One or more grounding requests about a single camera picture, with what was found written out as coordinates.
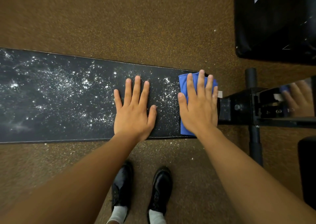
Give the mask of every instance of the leg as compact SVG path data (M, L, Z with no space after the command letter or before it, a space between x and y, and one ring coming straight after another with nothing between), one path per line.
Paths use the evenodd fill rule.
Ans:
M164 215L167 211L167 203L172 191L171 171L167 167L157 170L151 194L150 203L147 209L149 224L166 224Z
M112 215L107 224L123 224L131 208L133 166L124 162L112 184Z

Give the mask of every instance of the black shoe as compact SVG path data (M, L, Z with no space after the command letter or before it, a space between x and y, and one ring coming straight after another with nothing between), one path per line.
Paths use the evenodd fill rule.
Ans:
M161 212L163 215L167 211L167 203L172 191L171 171L166 166L156 171L153 181L153 190L150 203L147 209L147 220L149 221L149 210Z
M114 206L127 207L125 220L131 208L133 177L133 165L130 161L125 161L112 184L112 211Z

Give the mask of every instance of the brown carpet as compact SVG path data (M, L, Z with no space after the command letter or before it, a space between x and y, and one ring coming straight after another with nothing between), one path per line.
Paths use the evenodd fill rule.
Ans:
M0 46L199 70L214 74L224 96L244 88L244 70L256 67L259 86L273 87L316 73L316 67L239 59L233 0L0 0ZM247 152L244 126L221 126ZM302 197L297 142L315 130L262 127L264 164ZM0 146L0 209L77 162L101 143ZM140 143L134 205L126 223L146 223L155 170L168 165L174 190L168 223L239 223L197 140ZM97 223L110 216L110 196Z

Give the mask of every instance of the shoe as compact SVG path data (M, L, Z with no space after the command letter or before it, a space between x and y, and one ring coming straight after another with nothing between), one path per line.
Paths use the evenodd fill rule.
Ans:
M125 161L112 184L112 212L114 206L127 207L125 220L131 208L133 178L133 165L130 161Z
M163 215L167 211L167 203L172 191L172 176L168 167L163 166L156 171L153 181L153 190L150 203L147 209L147 220L149 222L149 210L161 212Z

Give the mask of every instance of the sock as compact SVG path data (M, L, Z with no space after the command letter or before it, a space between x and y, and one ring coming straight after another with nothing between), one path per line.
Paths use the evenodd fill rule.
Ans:
M161 212L149 210L150 224L166 224L165 218Z
M109 221L116 221L119 224L123 224L126 215L127 215L127 207L114 206L112 215L111 215L110 219L108 220L108 222Z

